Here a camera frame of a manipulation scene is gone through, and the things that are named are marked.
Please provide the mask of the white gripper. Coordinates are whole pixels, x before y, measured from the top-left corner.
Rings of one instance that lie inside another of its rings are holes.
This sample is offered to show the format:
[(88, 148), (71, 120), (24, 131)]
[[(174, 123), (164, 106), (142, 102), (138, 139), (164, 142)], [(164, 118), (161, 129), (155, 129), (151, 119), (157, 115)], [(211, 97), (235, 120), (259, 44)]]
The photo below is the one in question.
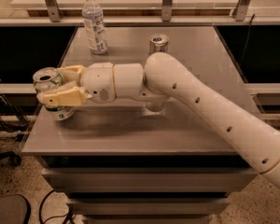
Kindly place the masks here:
[(42, 91), (36, 98), (46, 106), (79, 106), (88, 99), (97, 103), (115, 101), (115, 88), (112, 63), (94, 63), (88, 68), (71, 65), (60, 67), (57, 72), (63, 77), (61, 87)]

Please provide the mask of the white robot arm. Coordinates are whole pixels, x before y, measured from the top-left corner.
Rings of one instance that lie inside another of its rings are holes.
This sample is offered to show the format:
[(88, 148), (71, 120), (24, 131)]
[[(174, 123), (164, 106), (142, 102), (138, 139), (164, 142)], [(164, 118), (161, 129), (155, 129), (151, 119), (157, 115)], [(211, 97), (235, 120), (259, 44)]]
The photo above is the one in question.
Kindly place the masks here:
[(280, 189), (280, 132), (204, 85), (173, 56), (156, 52), (145, 64), (94, 63), (57, 68), (64, 84), (40, 91), (47, 106), (117, 99), (164, 103), (173, 97), (196, 113), (260, 175)]

